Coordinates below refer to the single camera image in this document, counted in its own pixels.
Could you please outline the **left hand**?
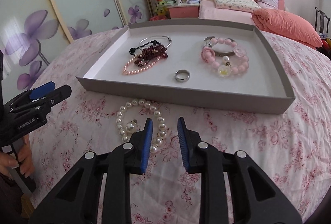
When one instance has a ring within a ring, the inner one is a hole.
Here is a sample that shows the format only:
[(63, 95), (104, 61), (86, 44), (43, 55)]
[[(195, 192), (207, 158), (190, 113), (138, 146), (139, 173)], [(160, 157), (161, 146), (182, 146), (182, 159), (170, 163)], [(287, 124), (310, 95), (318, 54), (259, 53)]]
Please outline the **left hand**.
[(30, 147), (30, 137), (25, 135), (22, 137), (23, 146), (17, 154), (17, 158), (1, 152), (0, 156), (0, 171), (2, 175), (12, 179), (9, 173), (9, 168), (17, 168), (20, 165), (20, 173), (25, 177), (29, 177), (35, 171), (35, 167), (32, 161), (32, 151)]

